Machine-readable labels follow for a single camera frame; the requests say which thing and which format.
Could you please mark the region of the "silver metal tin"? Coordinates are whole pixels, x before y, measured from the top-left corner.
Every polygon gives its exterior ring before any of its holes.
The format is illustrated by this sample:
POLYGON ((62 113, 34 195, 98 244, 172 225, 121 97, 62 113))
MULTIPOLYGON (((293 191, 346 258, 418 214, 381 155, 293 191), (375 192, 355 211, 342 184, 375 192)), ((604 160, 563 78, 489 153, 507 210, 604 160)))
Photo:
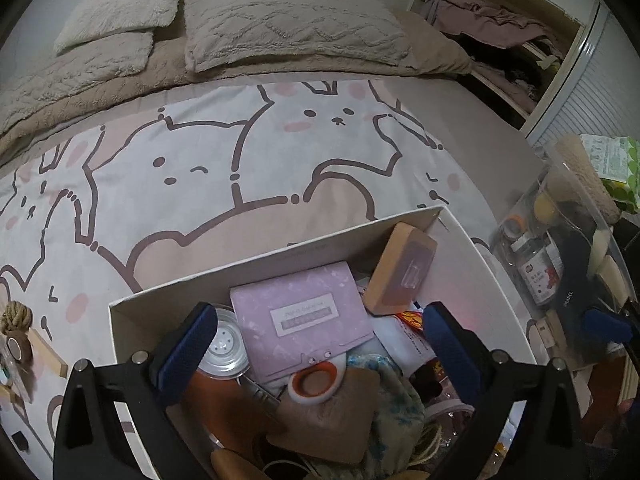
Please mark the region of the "silver metal tin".
POLYGON ((214 379, 236 379, 250 369, 240 326, 231 309, 216 304, 216 313, 216 334, 198 364, 198 371, 214 379))

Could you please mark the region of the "right quilted beige pillow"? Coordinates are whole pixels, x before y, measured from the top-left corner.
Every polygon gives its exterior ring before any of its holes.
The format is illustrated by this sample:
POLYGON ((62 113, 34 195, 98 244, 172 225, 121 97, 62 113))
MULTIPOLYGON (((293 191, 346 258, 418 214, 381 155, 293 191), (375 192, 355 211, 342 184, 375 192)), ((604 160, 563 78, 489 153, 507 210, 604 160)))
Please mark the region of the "right quilted beige pillow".
POLYGON ((325 55, 406 66, 410 42, 382 0, 184 0, 186 68, 325 55))

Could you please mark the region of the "supplement bottle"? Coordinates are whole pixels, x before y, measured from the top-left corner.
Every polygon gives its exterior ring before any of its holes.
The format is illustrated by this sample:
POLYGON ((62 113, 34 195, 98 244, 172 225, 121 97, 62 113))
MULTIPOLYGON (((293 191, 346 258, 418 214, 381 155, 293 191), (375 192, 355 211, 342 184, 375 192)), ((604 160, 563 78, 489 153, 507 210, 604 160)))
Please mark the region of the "supplement bottle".
POLYGON ((514 240, 511 249, 518 275, 524 281, 534 304, 537 307, 548 304, 558 291, 561 278, 544 241, 525 232, 514 240))

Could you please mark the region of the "long wooden block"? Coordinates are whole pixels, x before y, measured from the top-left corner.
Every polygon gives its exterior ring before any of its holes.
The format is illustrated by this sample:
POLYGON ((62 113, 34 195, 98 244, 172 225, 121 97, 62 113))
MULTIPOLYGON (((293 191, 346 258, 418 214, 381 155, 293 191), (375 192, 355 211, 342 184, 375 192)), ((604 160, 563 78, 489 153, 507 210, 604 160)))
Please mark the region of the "long wooden block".
POLYGON ((54 351, 43 336, 31 328, 27 333, 27 337, 32 344, 32 348, 40 355, 43 363, 46 364, 56 376, 66 378, 68 374, 67 363, 54 351))

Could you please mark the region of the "clothes pile in closet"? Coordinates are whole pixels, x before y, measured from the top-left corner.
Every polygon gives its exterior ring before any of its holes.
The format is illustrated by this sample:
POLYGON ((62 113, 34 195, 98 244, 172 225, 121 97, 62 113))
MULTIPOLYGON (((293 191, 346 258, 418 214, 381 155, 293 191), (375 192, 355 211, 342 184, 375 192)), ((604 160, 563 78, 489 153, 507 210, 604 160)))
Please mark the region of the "clothes pile in closet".
POLYGON ((421 0, 418 12, 472 61, 469 83, 523 118, 533 113, 568 52, 552 28, 486 0, 421 0))

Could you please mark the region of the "brown tape roll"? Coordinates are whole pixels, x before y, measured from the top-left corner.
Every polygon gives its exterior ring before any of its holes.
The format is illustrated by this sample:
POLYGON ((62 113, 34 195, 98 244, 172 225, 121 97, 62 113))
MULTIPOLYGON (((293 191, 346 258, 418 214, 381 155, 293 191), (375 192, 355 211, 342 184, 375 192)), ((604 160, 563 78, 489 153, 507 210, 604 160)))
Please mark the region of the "brown tape roll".
POLYGON ((8 333, 6 335, 6 348, 15 362, 20 364, 29 364, 32 362, 32 345, 28 337, 23 332, 8 333))

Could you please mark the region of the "purple card box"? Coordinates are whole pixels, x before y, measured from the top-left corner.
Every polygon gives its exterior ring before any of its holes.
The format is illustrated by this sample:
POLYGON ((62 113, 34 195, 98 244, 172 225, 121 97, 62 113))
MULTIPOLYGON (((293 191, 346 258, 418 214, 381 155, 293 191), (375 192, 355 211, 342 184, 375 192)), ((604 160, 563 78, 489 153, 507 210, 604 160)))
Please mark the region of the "purple card box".
POLYGON ((230 289, 250 368, 260 384, 288 377, 373 338, 345 261, 230 289))

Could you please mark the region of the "clear plastic bin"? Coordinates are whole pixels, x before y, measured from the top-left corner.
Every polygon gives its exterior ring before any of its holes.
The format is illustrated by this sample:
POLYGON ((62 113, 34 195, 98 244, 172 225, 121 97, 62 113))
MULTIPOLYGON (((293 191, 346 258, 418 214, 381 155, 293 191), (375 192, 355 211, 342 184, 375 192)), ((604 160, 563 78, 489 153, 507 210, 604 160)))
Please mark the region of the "clear plastic bin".
POLYGON ((581 370, 639 330, 639 289, 620 249, 623 209, 639 206, 637 151, 627 138, 568 134, 541 158, 490 249, 522 297, 534 352, 581 370))

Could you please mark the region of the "small black box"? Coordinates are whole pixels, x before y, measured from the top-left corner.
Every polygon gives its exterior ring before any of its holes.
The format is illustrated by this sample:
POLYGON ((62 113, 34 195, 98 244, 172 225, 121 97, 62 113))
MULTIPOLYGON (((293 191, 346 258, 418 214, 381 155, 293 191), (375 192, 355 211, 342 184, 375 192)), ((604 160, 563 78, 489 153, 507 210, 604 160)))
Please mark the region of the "small black box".
POLYGON ((21 431, 14 432, 11 434, 11 440, 15 444, 15 447, 20 452, 28 452, 29 451, 29 443, 25 435, 21 431))

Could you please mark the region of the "small fluffy beige pillow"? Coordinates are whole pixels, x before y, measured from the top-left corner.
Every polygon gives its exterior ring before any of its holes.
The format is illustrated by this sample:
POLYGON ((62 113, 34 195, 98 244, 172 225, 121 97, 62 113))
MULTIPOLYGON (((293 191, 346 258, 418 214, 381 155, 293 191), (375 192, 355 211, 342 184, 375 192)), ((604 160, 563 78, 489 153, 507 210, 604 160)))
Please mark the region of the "small fluffy beige pillow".
POLYGON ((121 32, 170 25, 180 0, 80 0, 53 44, 61 54, 87 42, 121 32))

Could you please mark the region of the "quilted beige pillow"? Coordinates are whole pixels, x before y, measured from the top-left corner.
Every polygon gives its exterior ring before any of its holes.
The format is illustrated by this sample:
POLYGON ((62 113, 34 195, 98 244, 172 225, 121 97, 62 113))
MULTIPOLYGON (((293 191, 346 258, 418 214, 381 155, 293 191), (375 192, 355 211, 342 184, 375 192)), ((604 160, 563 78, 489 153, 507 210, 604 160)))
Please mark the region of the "quilted beige pillow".
POLYGON ((142 72, 153 44, 152 32, 122 32, 82 44, 11 79, 1 89, 1 131, 59 100, 142 72))
POLYGON ((325 55, 406 66, 410 42, 382 0, 184 0, 186 68, 325 55))

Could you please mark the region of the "red packet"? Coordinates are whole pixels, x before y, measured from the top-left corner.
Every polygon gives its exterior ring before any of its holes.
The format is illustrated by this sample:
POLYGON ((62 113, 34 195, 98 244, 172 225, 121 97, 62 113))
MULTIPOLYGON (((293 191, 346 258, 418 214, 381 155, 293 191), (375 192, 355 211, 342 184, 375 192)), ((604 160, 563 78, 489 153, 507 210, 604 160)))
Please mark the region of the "red packet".
POLYGON ((423 326, 423 311, 422 310, 410 310, 395 314, 396 318, 410 328, 413 333, 425 338, 424 326, 423 326))

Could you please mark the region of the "orange white scissors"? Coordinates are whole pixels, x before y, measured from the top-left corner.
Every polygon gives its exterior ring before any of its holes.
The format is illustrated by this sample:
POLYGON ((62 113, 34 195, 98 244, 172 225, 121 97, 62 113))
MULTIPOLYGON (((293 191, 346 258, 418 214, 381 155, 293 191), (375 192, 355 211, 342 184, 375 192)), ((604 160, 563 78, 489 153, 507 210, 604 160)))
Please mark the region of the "orange white scissors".
POLYGON ((250 373, 245 374, 240 382, 250 389, 253 396, 265 401, 279 403, 287 396, 300 405, 316 405, 337 393, 346 370, 347 356, 342 353, 273 382, 260 384, 250 373))

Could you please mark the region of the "left quilted beige pillow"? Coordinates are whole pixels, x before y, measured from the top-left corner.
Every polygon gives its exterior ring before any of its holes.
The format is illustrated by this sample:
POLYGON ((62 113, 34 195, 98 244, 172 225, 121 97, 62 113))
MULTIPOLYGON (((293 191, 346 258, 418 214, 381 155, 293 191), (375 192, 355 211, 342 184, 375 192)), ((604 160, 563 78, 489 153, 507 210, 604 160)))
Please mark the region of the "left quilted beige pillow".
POLYGON ((122 32, 82 44, 11 79, 1 89, 1 131, 59 100, 142 72, 153 44, 152 32, 122 32))

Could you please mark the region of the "beige folded blanket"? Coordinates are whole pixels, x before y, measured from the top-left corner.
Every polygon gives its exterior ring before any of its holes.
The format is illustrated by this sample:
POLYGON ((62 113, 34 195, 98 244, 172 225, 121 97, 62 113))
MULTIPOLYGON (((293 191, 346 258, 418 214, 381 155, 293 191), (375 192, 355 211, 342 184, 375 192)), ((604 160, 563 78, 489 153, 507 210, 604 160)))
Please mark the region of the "beige folded blanket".
POLYGON ((408 11, 396 11, 394 15, 408 36, 410 53, 418 63, 416 68, 394 67, 356 58, 302 55, 276 56, 265 61, 248 60, 203 73, 190 73, 181 54, 186 40, 178 38, 156 44, 148 64, 140 73, 107 78, 85 87, 79 85, 81 76, 68 77, 64 84, 55 84, 32 102, 26 101, 24 92, 18 92, 18 102, 26 110, 26 116, 1 129, 1 163, 6 165, 20 157, 37 136, 49 130, 64 129, 68 122, 77 122, 101 110, 191 82, 269 73, 339 72, 417 77, 466 75, 472 70, 472 61, 462 47, 419 15, 408 11))

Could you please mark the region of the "cartoon bunny bedsheet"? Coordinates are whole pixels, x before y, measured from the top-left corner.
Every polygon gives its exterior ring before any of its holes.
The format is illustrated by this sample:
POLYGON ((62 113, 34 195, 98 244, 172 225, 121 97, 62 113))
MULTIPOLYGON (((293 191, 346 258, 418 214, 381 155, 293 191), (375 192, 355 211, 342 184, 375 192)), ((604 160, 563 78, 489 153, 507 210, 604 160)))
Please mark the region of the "cartoon bunny bedsheet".
POLYGON ((252 82, 113 112, 1 179, 1 298, 66 364, 151 349, 191 309, 120 302, 238 260, 446 207, 488 237, 490 119, 449 79, 252 82))

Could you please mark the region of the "floral fabric pouch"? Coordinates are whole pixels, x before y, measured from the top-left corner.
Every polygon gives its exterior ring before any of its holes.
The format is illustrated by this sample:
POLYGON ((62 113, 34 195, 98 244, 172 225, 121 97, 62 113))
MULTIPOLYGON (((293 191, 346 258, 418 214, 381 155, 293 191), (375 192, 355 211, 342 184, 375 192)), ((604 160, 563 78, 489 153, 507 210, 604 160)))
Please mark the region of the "floral fabric pouch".
POLYGON ((424 404, 388 356, 352 352, 347 364, 372 370, 380 383, 366 452, 358 465, 346 469, 344 478, 386 479, 399 474, 408 467, 425 426, 424 404))

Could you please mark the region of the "white storage box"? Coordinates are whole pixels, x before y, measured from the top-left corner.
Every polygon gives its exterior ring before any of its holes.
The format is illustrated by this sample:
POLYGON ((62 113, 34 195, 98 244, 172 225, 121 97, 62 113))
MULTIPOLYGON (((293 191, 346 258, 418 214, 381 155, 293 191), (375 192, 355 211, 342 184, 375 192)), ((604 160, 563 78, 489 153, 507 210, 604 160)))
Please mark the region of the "white storage box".
POLYGON ((534 362, 506 293, 446 207, 395 214, 116 300, 110 305, 114 355, 125 361, 138 350, 152 350, 200 301, 232 307, 258 380, 279 379, 343 354, 373 336, 352 274, 375 267, 398 223, 437 244, 416 291, 418 303, 442 302, 488 349, 534 362))

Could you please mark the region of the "square carved cork coaster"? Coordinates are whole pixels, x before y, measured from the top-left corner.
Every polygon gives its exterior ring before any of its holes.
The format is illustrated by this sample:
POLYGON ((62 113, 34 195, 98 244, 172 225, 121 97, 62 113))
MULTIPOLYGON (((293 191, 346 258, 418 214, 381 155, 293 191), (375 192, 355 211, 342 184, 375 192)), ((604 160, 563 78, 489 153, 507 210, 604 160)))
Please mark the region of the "square carved cork coaster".
POLYGON ((398 222, 362 295, 373 315, 407 311, 431 269, 437 242, 423 231, 398 222))

